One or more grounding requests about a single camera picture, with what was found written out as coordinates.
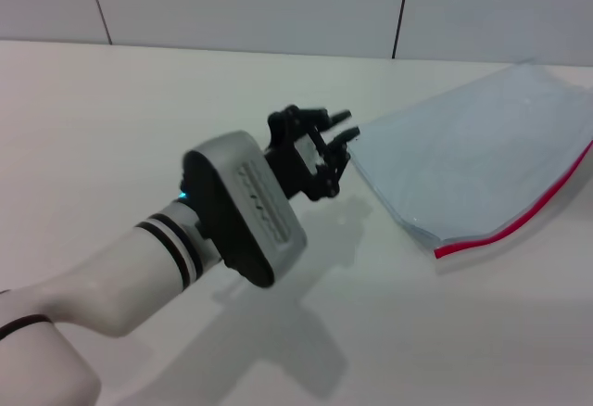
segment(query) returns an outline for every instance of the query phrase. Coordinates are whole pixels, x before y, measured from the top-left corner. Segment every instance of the black ring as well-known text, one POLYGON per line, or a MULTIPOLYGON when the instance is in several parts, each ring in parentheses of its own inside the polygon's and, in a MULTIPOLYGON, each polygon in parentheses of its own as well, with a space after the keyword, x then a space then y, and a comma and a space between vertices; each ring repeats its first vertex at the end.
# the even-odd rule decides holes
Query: black ring
POLYGON ((194 263, 194 267, 196 267, 196 280, 198 280, 202 273, 204 272, 204 268, 202 267, 202 260, 200 259, 200 255, 197 253, 192 240, 189 238, 185 230, 180 227, 177 222, 171 219, 169 216, 163 213, 156 213, 150 216, 148 219, 154 219, 156 221, 162 222, 167 225, 172 232, 174 232, 179 240, 182 241, 183 245, 187 249, 187 253, 189 253, 189 257, 192 259, 194 263))
POLYGON ((23 327, 37 323, 51 323, 51 320, 45 315, 23 316, 22 318, 18 318, 17 320, 0 327, 0 339, 6 338, 10 334, 17 332, 23 327))
POLYGON ((158 239, 158 241, 163 245, 164 248, 167 249, 167 251, 169 251, 170 256, 177 264, 179 273, 182 276, 182 286, 183 290, 185 290, 189 286, 189 270, 187 270, 187 264, 185 263, 183 255, 175 246, 173 241, 171 241, 167 234, 153 223, 144 221, 140 222, 138 225, 136 225, 136 227, 142 228, 143 230, 149 232, 152 236, 158 239))

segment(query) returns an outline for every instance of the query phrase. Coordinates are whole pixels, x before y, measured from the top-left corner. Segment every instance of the white table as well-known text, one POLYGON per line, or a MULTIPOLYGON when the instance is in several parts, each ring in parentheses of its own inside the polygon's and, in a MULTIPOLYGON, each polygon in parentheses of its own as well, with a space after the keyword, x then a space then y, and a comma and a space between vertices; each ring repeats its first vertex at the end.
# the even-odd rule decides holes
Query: white table
MULTIPOLYGON (((2 42, 0 287, 159 210, 211 136, 265 145, 290 103, 369 121, 502 67, 2 42)), ((553 71, 593 84, 592 69, 553 71)), ((592 169, 493 259, 438 273, 349 166, 337 200, 294 201, 309 249, 271 292, 219 266, 125 338, 60 329, 103 406, 590 405, 592 169)))

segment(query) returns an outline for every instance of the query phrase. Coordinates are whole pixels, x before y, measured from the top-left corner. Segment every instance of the black stripe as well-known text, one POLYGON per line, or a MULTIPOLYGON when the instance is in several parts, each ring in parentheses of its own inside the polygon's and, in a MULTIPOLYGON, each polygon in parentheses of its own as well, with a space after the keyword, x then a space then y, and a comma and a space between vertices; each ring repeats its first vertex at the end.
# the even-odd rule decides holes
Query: black stripe
POLYGON ((189 271, 187 270, 187 264, 183 258, 181 252, 177 249, 173 241, 167 236, 165 232, 160 230, 155 224, 150 222, 140 222, 136 225, 138 228, 148 231, 152 236, 160 241, 164 248, 169 251, 170 256, 173 258, 179 268, 179 273, 182 276, 183 290, 189 286, 189 271))
POLYGON ((185 230, 182 227, 180 227, 177 224, 177 222, 175 222, 173 219, 171 219, 169 216, 163 213, 153 214, 148 219, 155 219, 159 222, 164 223, 170 228, 172 232, 174 232, 177 235, 177 237, 179 237, 179 240, 183 242, 183 245, 187 249, 187 253, 189 253, 189 257, 192 259, 192 262, 194 263, 194 267, 196 267, 196 280, 199 279, 202 276, 202 273, 204 272, 204 269, 202 267, 202 260, 200 259, 200 255, 197 253, 197 250, 194 247, 192 240, 189 238, 185 230))
POLYGON ((99 15, 101 16, 101 21, 103 21, 103 27, 105 28, 105 33, 107 34, 107 41, 109 42, 109 44, 113 44, 113 42, 111 41, 111 34, 109 33, 109 29, 107 27, 107 22, 105 21, 105 15, 103 15, 103 8, 101 7, 101 3, 99 3, 99 0, 95 0, 96 2, 96 6, 99 9, 99 15))
POLYGON ((19 329, 22 329, 23 327, 27 327, 28 325, 37 323, 51 323, 51 321, 45 315, 23 316, 22 318, 18 318, 12 323, 8 323, 0 327, 0 339, 6 338, 10 334, 18 331, 19 329))
POLYGON ((399 42, 399 31, 401 30, 401 21, 404 18, 405 5, 406 5, 406 0, 401 0, 401 6, 399 7, 399 18, 397 19, 396 41, 393 42, 393 53, 391 54, 391 58, 396 57, 397 43, 399 42))

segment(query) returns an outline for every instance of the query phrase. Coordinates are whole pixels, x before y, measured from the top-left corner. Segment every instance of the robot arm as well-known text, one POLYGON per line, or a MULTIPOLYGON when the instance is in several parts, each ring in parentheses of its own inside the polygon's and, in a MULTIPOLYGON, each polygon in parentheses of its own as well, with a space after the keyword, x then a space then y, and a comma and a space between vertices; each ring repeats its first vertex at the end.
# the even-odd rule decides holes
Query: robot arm
POLYGON ((54 323, 127 335, 221 260, 254 285, 273 285, 307 244, 288 199, 339 193, 359 129, 327 145, 321 133, 349 117, 292 106, 270 115, 264 152, 245 132, 194 148, 182 193, 165 209, 69 272, 1 294, 0 402, 95 404, 100 381, 54 323))

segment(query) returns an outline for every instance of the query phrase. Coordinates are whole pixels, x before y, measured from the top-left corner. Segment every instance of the transparent plastic bag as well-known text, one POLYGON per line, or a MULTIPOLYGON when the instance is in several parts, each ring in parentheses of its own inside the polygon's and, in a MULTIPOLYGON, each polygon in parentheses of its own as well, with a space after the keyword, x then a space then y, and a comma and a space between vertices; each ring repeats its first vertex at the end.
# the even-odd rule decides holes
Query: transparent plastic bag
POLYGON ((593 95, 514 66, 360 126, 354 163, 437 258, 526 223, 591 146, 593 95))

